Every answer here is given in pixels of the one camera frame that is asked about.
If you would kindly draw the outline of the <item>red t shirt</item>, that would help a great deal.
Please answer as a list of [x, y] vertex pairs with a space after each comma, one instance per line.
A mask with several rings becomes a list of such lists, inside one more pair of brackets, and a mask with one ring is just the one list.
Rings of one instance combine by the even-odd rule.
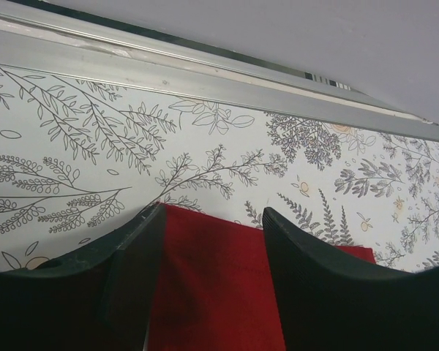
[[284, 350], [262, 230], [167, 205], [149, 350]]

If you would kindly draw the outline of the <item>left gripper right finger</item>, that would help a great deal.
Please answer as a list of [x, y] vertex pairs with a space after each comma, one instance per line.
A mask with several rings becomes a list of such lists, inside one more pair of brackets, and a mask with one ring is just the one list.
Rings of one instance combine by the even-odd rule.
[[439, 266], [369, 263], [263, 212], [287, 350], [439, 350]]

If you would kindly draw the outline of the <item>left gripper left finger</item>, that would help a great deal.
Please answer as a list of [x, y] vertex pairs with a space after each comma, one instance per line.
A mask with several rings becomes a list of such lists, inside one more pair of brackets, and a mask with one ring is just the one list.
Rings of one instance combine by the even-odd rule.
[[156, 204], [33, 270], [0, 272], [0, 350], [143, 350], [166, 222]]

